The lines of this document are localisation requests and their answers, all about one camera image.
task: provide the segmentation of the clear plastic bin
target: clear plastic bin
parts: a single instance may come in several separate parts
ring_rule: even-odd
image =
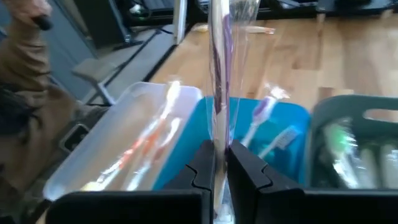
[[[131,85],[47,181],[43,191],[44,197],[54,201],[65,194],[79,191],[82,185],[92,181],[92,178],[96,178],[109,162],[114,161],[120,153],[126,150],[119,144],[121,141],[118,139],[134,139],[134,136],[137,136],[150,120],[149,110],[156,110],[157,106],[163,103],[163,98],[160,96],[162,96],[164,88],[165,85],[155,83],[140,82]],[[137,110],[134,107],[135,102],[138,99],[143,100],[140,98],[143,93],[150,93],[155,100],[147,105],[147,108]],[[199,89],[191,86],[182,87],[175,109],[171,114],[182,119],[178,135],[182,132],[196,104],[202,98]],[[115,141],[115,144],[112,144],[115,146],[104,147],[104,144],[109,144],[109,141]],[[174,145],[175,142],[170,144],[160,161],[148,172],[142,183],[143,188],[152,188]]]

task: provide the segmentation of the plastic wrap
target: plastic wrap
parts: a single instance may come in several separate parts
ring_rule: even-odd
[[[131,147],[81,190],[137,190],[152,165],[176,136],[181,119],[171,117],[170,113],[179,94],[180,82],[178,80],[169,82],[165,90],[165,103]]]
[[[253,111],[252,122],[248,133],[241,141],[242,145],[249,147],[252,138],[254,137],[258,127],[265,123],[271,116],[272,110],[279,100],[289,98],[289,94],[273,84],[266,84],[266,96],[258,103]]]
[[[208,24],[195,24],[195,25],[192,27],[191,30],[192,30],[192,31],[195,31],[195,32],[202,32],[202,33],[205,33],[205,32],[208,32],[208,31],[209,31],[209,26],[208,26]]]
[[[369,179],[376,187],[380,187],[381,183],[379,181],[379,169],[376,163],[376,151],[379,152],[379,148],[377,147],[374,150],[374,144],[365,144],[361,146],[361,160],[368,171]]]
[[[217,150],[214,208],[218,220],[226,182],[224,155],[234,136],[244,66],[249,48],[246,27],[256,18],[259,0],[219,0],[209,4],[210,76],[206,93],[209,134]]]
[[[355,136],[349,127],[350,121],[348,118],[339,119],[324,128],[333,168],[347,188],[375,189],[360,158]]]

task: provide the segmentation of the chair leg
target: chair leg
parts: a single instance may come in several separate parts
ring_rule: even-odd
[[[97,89],[98,94],[101,96],[104,103],[109,105],[114,105],[116,103],[116,100],[114,100],[114,98],[108,93],[108,90],[103,84],[96,84],[95,88]]]

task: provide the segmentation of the plastic bin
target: plastic bin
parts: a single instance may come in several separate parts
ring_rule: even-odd
[[[380,136],[398,136],[398,123],[367,119],[365,112],[372,109],[398,110],[398,98],[365,95],[341,95],[327,98],[314,107],[305,155],[305,183],[314,186],[313,176],[318,148],[324,144],[322,127],[338,118],[350,117],[351,129],[357,140]]]
[[[242,139],[247,133],[252,120],[252,112],[257,104],[258,100],[240,99],[235,139]],[[284,151],[273,150],[266,157],[266,161],[279,172],[302,183],[303,179],[300,179],[300,177],[303,176],[301,174],[303,170],[300,168],[302,167],[309,119],[310,115],[305,108],[291,103],[278,103],[270,119],[257,130],[249,149],[257,154],[256,150],[262,145],[266,147],[281,131],[290,125],[294,125],[301,134],[291,143],[288,149]],[[185,164],[193,159],[201,143],[210,138],[207,124],[206,100],[202,99],[197,104],[169,160],[160,173],[154,189],[161,189],[164,184],[173,179],[183,169]]]
[[[115,148],[105,151],[101,145],[104,143],[104,139],[112,136],[113,131],[118,126],[128,125],[125,119],[128,115],[133,116],[129,113],[129,108],[134,105],[134,100],[137,96],[142,93],[150,93],[152,96],[155,96],[154,105],[160,105],[163,98],[156,98],[156,96],[163,94],[164,87],[165,85],[144,82],[131,85],[47,181],[43,191],[44,197],[54,201],[65,194],[79,191],[80,187],[82,187],[82,182],[87,183],[92,181],[92,178],[95,178],[88,174],[99,174],[101,170],[95,170],[94,167],[101,167],[101,165],[98,165],[98,163],[101,163],[100,161],[115,159],[120,153],[126,150],[125,148]],[[172,111],[173,116],[182,118],[182,127],[188,121],[197,102],[202,98],[199,89],[191,86],[182,87],[175,109]],[[140,124],[134,123],[134,128],[138,132],[141,130],[139,126],[142,126],[142,123],[144,122]],[[160,161],[166,161],[168,155],[170,154],[165,153],[164,158]],[[148,188],[150,188],[149,186],[153,186],[163,165],[164,162],[160,162],[149,171],[148,175],[151,178],[149,178],[150,180],[146,179]]]

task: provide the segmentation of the toothbrush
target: toothbrush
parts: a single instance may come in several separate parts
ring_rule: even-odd
[[[392,144],[381,147],[380,155],[383,186],[388,189],[398,189],[398,150]]]
[[[364,148],[361,150],[361,160],[363,162],[363,166],[368,171],[370,189],[376,189],[379,186],[377,181],[377,166],[376,160],[374,159],[373,151],[370,148]]]
[[[271,96],[267,96],[259,102],[253,111],[253,119],[249,131],[241,141],[243,146],[248,147],[250,145],[257,129],[269,119],[272,109],[274,109],[277,102],[277,99]]]
[[[175,133],[178,131],[178,127],[180,126],[181,119],[174,118],[169,124],[168,134],[166,138],[162,141],[159,147],[155,147],[150,150],[145,158],[140,159],[138,165],[133,165],[130,168],[127,177],[123,183],[122,189],[126,189],[128,191],[136,190],[145,177],[147,171],[152,167],[152,164],[159,159],[160,155],[166,150],[167,146],[170,144],[171,140],[175,136]]]
[[[350,162],[353,149],[356,147],[355,139],[347,132],[340,123],[331,123],[324,128],[326,149],[333,158],[333,168],[340,176],[345,186],[349,189],[360,189],[361,183],[355,174],[354,167]]]
[[[209,28],[207,24],[202,24],[192,28],[193,31],[202,32],[202,33],[208,32],[208,29]],[[261,27],[261,26],[247,26],[246,31],[250,34],[275,34],[274,28]]]
[[[275,148],[285,150],[299,134],[300,132],[294,126],[289,126],[279,133],[278,136],[276,136],[276,138],[259,153],[259,157],[261,159],[265,158],[267,154]]]
[[[132,155],[143,147],[143,154],[146,154],[150,148],[153,147],[155,140],[159,137],[160,130],[163,129],[164,123],[168,115],[171,113],[172,108],[180,94],[180,82],[172,81],[165,89],[165,105],[160,109],[160,115],[155,116],[156,119],[151,122],[138,137],[137,141],[125,151],[118,161],[113,164],[109,169],[106,169],[97,178],[96,181],[91,181],[85,184],[81,189],[85,191],[99,191],[104,190],[111,182],[119,175],[119,173],[126,167],[127,164],[132,162]]]

